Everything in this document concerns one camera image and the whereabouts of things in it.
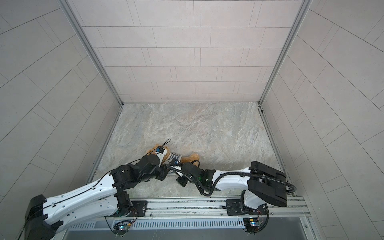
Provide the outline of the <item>brown teddy bear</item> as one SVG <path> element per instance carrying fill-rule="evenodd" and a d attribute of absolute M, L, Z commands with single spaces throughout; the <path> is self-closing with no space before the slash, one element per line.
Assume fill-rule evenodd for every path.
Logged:
<path fill-rule="evenodd" d="M 152 149 L 149 150 L 149 154 L 152 154 L 152 155 L 155 155 L 155 149 L 156 149 L 157 146 L 153 147 Z M 168 154 L 164 157 L 164 160 L 162 162 L 162 165 L 165 165 L 165 161 L 167 160 L 167 158 L 170 156 L 170 154 L 172 153 L 169 148 L 167 146 L 165 146 L 165 148 L 167 148 L 168 150 Z M 200 156 L 196 153 L 193 153 L 191 154 L 190 156 L 182 156 L 181 158 L 181 163 L 184 164 L 184 163 L 192 163 L 193 165 L 199 167 L 200 166 Z"/>

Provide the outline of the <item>blue white striped knit sweater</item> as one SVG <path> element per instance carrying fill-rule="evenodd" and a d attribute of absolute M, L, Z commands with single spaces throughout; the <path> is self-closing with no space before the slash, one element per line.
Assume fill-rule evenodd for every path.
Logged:
<path fill-rule="evenodd" d="M 182 155 L 171 153 L 164 164 L 169 165 L 172 163 L 176 163 L 176 164 L 180 164 L 182 166 L 183 164 L 181 163 L 181 158 L 182 158 Z"/>

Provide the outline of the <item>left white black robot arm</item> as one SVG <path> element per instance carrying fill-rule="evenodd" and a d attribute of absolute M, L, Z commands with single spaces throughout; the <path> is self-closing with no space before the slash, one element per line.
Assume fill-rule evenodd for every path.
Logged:
<path fill-rule="evenodd" d="M 131 201 L 128 189 L 151 179 L 163 179 L 164 154 L 143 156 L 135 165 L 121 165 L 99 180 L 55 197 L 33 197 L 25 214 L 26 240 L 50 240 L 73 225 L 99 217 L 143 217 L 146 201 Z"/>

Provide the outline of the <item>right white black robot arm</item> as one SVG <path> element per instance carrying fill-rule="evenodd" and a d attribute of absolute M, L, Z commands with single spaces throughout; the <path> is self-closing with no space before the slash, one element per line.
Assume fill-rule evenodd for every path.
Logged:
<path fill-rule="evenodd" d="M 193 183 L 205 197 L 215 191 L 240 189 L 244 191 L 244 205 L 256 209 L 263 204 L 277 207 L 287 206 L 287 195 L 294 187 L 287 182 L 286 175 L 260 162 L 251 162 L 249 168 L 238 171 L 202 170 L 192 163 L 167 165 L 184 182 Z"/>

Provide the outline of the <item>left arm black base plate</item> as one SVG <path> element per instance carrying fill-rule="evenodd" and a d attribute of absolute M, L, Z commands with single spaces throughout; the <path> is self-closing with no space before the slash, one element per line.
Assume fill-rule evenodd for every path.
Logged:
<path fill-rule="evenodd" d="M 113 215 L 115 218 L 144 217 L 147 211 L 148 201 L 132 201 L 132 206 L 127 209 L 118 209 Z"/>

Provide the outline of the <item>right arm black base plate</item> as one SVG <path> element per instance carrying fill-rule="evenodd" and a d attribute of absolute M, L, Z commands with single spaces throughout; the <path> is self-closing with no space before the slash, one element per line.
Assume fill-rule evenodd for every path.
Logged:
<path fill-rule="evenodd" d="M 252 209 L 244 205 L 244 201 L 240 199 L 228 199 L 223 209 L 227 211 L 228 216 L 267 216 L 268 211 L 266 205 L 261 205 L 257 209 Z"/>

